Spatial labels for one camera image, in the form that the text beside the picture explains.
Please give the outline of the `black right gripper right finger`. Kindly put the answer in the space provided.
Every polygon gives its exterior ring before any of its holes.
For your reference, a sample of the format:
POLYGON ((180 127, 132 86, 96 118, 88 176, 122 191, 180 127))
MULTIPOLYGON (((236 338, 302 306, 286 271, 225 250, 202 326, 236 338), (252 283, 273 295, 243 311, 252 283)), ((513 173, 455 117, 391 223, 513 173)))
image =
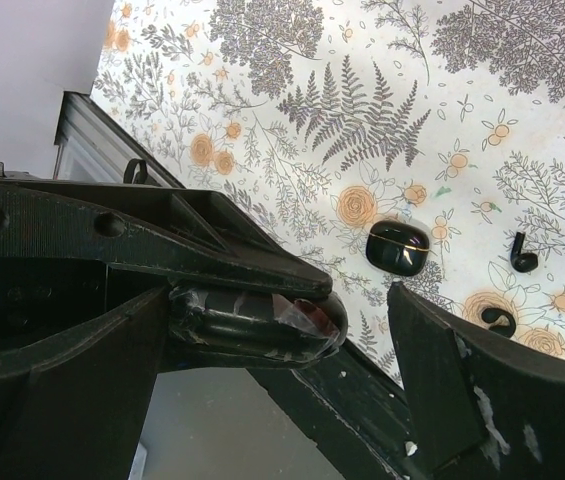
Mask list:
POLYGON ((565 360, 394 283, 388 319, 429 479, 565 479, 565 360))

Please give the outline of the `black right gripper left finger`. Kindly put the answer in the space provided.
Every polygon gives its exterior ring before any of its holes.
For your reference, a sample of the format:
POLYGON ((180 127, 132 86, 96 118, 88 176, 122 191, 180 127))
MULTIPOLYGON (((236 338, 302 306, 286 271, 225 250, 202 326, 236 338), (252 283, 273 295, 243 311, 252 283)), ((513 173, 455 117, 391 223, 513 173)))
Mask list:
POLYGON ((0 479, 125 479, 167 336, 163 288, 0 352, 0 479))

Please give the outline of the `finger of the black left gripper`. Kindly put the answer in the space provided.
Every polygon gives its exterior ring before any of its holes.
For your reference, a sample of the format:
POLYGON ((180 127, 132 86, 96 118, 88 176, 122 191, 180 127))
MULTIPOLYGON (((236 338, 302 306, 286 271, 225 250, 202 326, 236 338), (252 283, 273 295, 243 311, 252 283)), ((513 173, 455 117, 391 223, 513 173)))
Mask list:
POLYGON ((329 274, 207 190, 0 179, 0 258, 94 260, 283 295, 332 291, 329 274))

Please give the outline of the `taped black charging case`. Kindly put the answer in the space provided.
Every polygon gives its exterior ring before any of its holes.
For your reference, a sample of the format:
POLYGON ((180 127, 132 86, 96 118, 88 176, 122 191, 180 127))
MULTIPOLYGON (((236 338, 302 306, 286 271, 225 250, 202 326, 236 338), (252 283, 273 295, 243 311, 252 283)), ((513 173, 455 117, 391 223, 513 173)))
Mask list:
POLYGON ((163 372, 302 369, 338 352, 348 331, 337 294, 324 299, 203 286, 170 294, 163 372))

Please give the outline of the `black earbud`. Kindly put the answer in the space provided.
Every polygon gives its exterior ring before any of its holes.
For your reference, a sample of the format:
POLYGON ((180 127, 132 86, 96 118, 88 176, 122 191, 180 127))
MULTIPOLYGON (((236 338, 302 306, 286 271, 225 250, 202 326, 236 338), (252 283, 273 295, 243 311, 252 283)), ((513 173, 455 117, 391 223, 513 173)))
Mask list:
POLYGON ((509 255, 512 268, 519 273, 530 273, 539 265, 536 253, 523 250, 525 238, 526 235, 523 232, 515 234, 509 255))

